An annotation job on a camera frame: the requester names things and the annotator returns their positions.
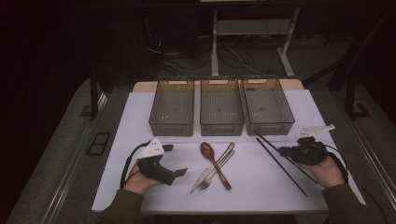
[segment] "person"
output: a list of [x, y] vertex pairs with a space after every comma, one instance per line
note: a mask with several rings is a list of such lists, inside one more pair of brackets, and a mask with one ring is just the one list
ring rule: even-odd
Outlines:
[[[329, 207], [328, 224], [386, 223], [379, 210], [359, 202], [331, 157], [327, 156], [313, 166], [296, 165], [308, 170], [324, 188], [322, 194]], [[112, 204], [98, 215], [96, 223], [138, 223], [143, 195], [161, 182], [141, 175], [137, 165], [132, 168], [130, 176], [124, 187], [117, 191]]]

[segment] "plastic bin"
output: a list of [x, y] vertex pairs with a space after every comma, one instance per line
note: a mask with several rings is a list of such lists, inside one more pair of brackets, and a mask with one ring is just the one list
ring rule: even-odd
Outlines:
[[244, 114], [236, 77], [201, 79], [201, 135], [239, 136]]
[[276, 76], [245, 76], [242, 90], [245, 98], [247, 134], [286, 135], [294, 123], [288, 100]]
[[193, 78], [158, 81], [148, 121], [155, 136], [192, 136], [193, 112]]

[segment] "sleeve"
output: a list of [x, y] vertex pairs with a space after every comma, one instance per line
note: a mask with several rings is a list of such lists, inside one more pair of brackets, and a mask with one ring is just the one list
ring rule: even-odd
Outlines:
[[95, 223], [138, 223], [143, 195], [119, 189], [111, 205], [99, 213]]
[[322, 194], [329, 207], [329, 224], [386, 223], [378, 209], [359, 202], [348, 184], [324, 189]]

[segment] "wooden spoon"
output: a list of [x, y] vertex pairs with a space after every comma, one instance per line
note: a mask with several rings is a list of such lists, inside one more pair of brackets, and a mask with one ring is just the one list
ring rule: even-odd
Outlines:
[[224, 187], [226, 189], [231, 189], [230, 183], [227, 181], [224, 174], [222, 173], [222, 171], [215, 162], [215, 151], [213, 150], [212, 146], [210, 146], [207, 142], [201, 143], [201, 153], [202, 155], [204, 155], [205, 158], [207, 158], [213, 163]]

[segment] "black chopstick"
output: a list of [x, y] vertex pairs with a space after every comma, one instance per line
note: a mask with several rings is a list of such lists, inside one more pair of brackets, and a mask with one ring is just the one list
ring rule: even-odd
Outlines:
[[268, 154], [270, 154], [270, 156], [274, 159], [274, 161], [276, 161], [276, 163], [280, 166], [280, 168], [282, 168], [282, 170], [288, 175], [288, 177], [294, 182], [294, 184], [301, 190], [301, 192], [305, 195], [305, 197], [308, 197], [308, 195], [305, 193], [305, 191], [300, 187], [300, 185], [297, 184], [297, 182], [293, 179], [293, 177], [291, 177], [291, 175], [285, 170], [285, 168], [282, 166], [282, 164], [280, 164], [280, 162], [274, 157], [274, 155], [265, 146], [265, 144], [262, 141], [260, 141], [259, 138], [256, 138], [256, 140], [260, 143], [260, 145], [262, 145], [263, 148], [265, 148], [265, 150], [268, 152]]
[[[255, 130], [254, 130], [253, 132], [254, 132], [255, 134], [257, 134], [257, 136], [259, 136], [260, 139], [264, 140], [265, 143], [267, 143], [268, 145], [270, 145], [270, 147], [272, 147], [273, 149], [275, 149], [276, 151], [278, 151], [278, 149], [277, 149], [274, 145], [272, 145], [267, 139], [265, 139], [261, 134], [259, 134], [259, 133], [258, 133], [257, 131], [255, 131]], [[293, 164], [293, 166], [296, 167], [299, 171], [303, 172], [303, 174], [305, 174], [306, 176], [308, 176], [308, 178], [310, 178], [312, 181], [314, 181], [315, 184], [318, 183], [314, 178], [312, 178], [312, 176], [310, 176], [309, 174], [307, 174], [302, 168], [296, 166], [296, 165], [294, 164], [294, 162], [293, 162], [291, 159], [289, 159], [289, 158], [287, 158], [287, 157], [285, 157], [285, 159], [288, 160], [291, 164]]]

